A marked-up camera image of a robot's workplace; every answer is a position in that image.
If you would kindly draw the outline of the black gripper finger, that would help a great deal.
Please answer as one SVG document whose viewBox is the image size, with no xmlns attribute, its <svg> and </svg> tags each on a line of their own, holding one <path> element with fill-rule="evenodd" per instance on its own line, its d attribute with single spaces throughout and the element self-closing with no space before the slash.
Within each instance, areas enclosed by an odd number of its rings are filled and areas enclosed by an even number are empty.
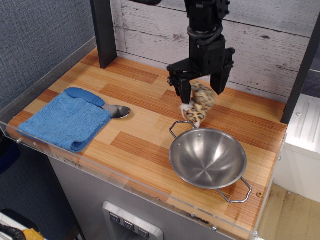
<svg viewBox="0 0 320 240">
<path fill-rule="evenodd" d="M 223 69 L 222 71 L 215 71 L 210 75 L 210 86 L 218 95 L 224 92 L 229 76 L 230 68 Z"/>
<path fill-rule="evenodd" d="M 176 79 L 173 84 L 176 94 L 180 97 L 183 104 L 188 105 L 191 101 L 191 84 L 186 78 Z"/>
</svg>

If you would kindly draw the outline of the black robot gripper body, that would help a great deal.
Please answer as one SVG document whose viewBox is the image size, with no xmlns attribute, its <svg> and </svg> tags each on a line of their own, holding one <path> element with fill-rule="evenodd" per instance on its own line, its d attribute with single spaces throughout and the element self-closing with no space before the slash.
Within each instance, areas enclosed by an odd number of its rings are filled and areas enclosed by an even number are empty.
<svg viewBox="0 0 320 240">
<path fill-rule="evenodd" d="M 213 42 L 199 45 L 196 40 L 189 41 L 189 58 L 173 63 L 167 67 L 169 71 L 168 83 L 173 86 L 179 78 L 194 80 L 208 76 L 234 66 L 234 48 L 226 48 L 226 40 L 220 35 Z"/>
</svg>

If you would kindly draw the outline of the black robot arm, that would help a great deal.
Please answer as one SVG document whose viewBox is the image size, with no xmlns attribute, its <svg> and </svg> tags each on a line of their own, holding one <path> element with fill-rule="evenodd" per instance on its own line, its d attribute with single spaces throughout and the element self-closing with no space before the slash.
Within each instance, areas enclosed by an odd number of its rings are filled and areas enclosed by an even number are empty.
<svg viewBox="0 0 320 240">
<path fill-rule="evenodd" d="M 182 103 L 191 101 L 190 81 L 210 76 L 210 86 L 219 95 L 234 66 L 234 48 L 226 48 L 222 21 L 230 12 L 228 0 L 187 0 L 189 57 L 167 67 L 168 83 Z"/>
</svg>

